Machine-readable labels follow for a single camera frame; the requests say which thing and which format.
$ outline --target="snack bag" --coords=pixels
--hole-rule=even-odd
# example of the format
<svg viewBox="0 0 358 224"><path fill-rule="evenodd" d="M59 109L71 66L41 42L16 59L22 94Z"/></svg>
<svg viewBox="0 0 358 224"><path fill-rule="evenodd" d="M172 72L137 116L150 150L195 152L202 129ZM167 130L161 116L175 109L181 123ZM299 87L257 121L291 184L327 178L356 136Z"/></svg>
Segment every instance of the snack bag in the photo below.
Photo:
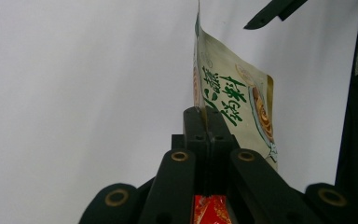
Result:
<svg viewBox="0 0 358 224"><path fill-rule="evenodd" d="M196 22L194 48L194 105L218 109L241 148L260 153L277 168L272 131L272 78L243 61L225 45L206 34ZM194 223L229 224L226 198L196 196Z"/></svg>

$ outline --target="white tabletop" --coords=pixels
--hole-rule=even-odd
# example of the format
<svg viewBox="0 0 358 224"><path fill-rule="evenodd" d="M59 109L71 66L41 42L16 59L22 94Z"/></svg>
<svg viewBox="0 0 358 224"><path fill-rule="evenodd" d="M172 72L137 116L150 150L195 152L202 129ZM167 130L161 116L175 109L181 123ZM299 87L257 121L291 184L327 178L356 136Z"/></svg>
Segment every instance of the white tabletop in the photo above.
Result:
<svg viewBox="0 0 358 224"><path fill-rule="evenodd" d="M279 173L334 183L358 1L201 2L204 30L275 80ZM102 188L153 177L193 105L197 1L0 0L0 223L77 223Z"/></svg>

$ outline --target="white surface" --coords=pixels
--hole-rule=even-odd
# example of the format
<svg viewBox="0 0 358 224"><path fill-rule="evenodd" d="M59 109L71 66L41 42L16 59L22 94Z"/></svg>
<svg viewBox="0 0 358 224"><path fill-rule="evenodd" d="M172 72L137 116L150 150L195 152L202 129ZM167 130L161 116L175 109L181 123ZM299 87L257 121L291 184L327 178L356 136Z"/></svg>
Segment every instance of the white surface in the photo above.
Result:
<svg viewBox="0 0 358 224"><path fill-rule="evenodd" d="M204 30L275 79L279 170L333 183L358 1L202 3ZM77 223L95 194L156 174L192 106L197 1L0 1L0 223Z"/></svg>

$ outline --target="food packet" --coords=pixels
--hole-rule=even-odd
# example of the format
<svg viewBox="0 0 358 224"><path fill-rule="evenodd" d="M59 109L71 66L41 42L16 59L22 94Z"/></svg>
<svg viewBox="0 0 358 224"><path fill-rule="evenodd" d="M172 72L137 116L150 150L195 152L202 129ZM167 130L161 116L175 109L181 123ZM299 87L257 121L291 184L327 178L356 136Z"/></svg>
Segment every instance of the food packet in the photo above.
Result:
<svg viewBox="0 0 358 224"><path fill-rule="evenodd" d="M196 22L194 48L194 105L218 109L241 148L260 153L277 169L272 131L272 78L243 61L225 45L206 34ZM229 224L226 198L196 196L196 224Z"/></svg>

